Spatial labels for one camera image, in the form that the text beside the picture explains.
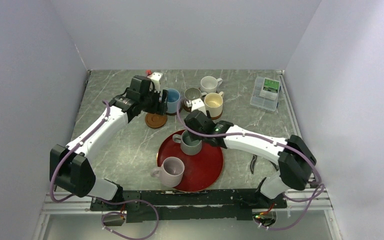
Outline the grey-green mug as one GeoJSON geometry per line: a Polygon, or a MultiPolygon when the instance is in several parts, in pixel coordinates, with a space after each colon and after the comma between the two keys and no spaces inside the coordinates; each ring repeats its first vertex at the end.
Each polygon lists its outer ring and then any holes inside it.
{"type": "Polygon", "coordinates": [[[183,131],[182,134],[174,134],[172,140],[180,144],[181,151],[188,156],[197,155],[203,147],[203,141],[193,139],[192,134],[187,130],[183,131]]]}

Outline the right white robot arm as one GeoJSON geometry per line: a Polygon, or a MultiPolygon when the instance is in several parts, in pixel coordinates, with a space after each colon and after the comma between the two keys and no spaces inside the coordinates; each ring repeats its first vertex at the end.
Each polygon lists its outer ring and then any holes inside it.
{"type": "Polygon", "coordinates": [[[232,122],[214,122],[200,110],[189,113],[183,122],[194,139],[203,140],[213,147],[241,150],[260,156],[277,166],[277,171],[265,177],[257,187],[255,200],[262,208],[269,207],[277,196],[289,189],[304,190],[311,175],[319,177],[315,170],[317,160],[300,136],[266,136],[232,122]]]}

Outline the white mug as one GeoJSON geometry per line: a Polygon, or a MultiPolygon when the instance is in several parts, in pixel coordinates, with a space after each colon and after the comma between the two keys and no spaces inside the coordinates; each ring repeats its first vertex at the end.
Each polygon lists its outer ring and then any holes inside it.
{"type": "Polygon", "coordinates": [[[213,76],[205,76],[200,80],[200,90],[204,93],[216,93],[219,86],[223,82],[222,78],[215,78],[213,76]]]}

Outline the grey ribbed mug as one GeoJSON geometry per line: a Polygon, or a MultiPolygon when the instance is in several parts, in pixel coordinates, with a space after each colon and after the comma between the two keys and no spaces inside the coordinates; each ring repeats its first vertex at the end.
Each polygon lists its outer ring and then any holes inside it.
{"type": "Polygon", "coordinates": [[[196,99],[201,99],[204,93],[201,92],[199,88],[190,87],[184,91],[184,99],[183,99],[183,109],[187,112],[191,112],[191,107],[188,107],[186,101],[193,101],[196,99]]]}

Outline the blue mug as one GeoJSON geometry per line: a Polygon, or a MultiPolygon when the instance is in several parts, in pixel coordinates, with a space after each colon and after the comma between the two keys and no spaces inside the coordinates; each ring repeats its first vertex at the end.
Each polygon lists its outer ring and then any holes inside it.
{"type": "Polygon", "coordinates": [[[175,115],[177,111],[181,111],[181,94],[174,88],[167,89],[167,115],[175,115]]]}

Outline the cream yellow mug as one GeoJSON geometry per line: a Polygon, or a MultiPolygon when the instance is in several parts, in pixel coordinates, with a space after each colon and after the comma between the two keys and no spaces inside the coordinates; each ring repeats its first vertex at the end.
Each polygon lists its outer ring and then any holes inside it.
{"type": "Polygon", "coordinates": [[[206,110],[209,112],[209,115],[219,115],[223,112],[223,104],[224,104],[224,92],[221,91],[219,93],[212,92],[208,93],[204,97],[204,104],[206,110]]]}

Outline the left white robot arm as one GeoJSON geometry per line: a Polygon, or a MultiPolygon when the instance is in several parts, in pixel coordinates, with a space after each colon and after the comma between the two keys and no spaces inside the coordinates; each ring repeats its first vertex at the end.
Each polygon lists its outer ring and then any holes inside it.
{"type": "Polygon", "coordinates": [[[97,177],[90,160],[116,132],[141,112],[165,115],[168,91],[161,88],[162,77],[161,72],[153,72],[148,76],[135,75],[122,94],[109,101],[103,100],[105,110],[80,136],[65,145],[56,144],[51,149],[49,193],[54,202],[66,200],[65,197],[56,199],[54,187],[57,186],[70,192],[72,197],[94,197],[111,210],[123,205],[123,187],[97,177]]]}

